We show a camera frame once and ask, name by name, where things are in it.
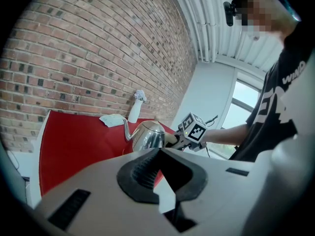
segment red table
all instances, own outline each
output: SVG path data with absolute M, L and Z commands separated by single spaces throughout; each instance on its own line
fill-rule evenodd
M 130 132 L 144 120 L 129 122 Z M 162 126 L 166 132 L 174 132 Z M 125 146 L 123 125 L 108 128 L 99 117 L 51 111 L 40 148 L 41 195 L 93 163 L 121 156 Z

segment black t-shirt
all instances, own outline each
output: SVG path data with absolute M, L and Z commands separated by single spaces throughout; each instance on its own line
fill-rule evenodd
M 299 22 L 284 40 L 278 61 L 268 71 L 259 100 L 247 119 L 249 134 L 231 160 L 254 162 L 262 151 L 275 146 L 297 131 L 280 97 L 304 70 L 314 46 L 311 28 Z

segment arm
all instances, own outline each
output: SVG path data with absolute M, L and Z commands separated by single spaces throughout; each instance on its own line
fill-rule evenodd
M 208 130 L 202 138 L 203 142 L 216 144 L 240 145 L 249 131 L 249 126 L 243 124 L 229 129 Z

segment kettle spout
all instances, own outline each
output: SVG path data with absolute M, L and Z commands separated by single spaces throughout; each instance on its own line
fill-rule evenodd
M 125 128 L 125 140 L 128 142 L 132 138 L 132 135 L 130 134 L 127 120 L 123 119 L 123 121 L 124 121 L 124 128 Z

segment corrugated white ceiling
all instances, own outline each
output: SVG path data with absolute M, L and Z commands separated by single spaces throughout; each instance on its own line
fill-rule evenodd
M 281 43 L 271 35 L 253 41 L 236 23 L 229 27 L 225 21 L 225 1 L 232 0 L 178 0 L 196 55 L 203 62 L 215 62 L 218 54 L 224 55 L 268 71 L 279 58 L 283 48 Z

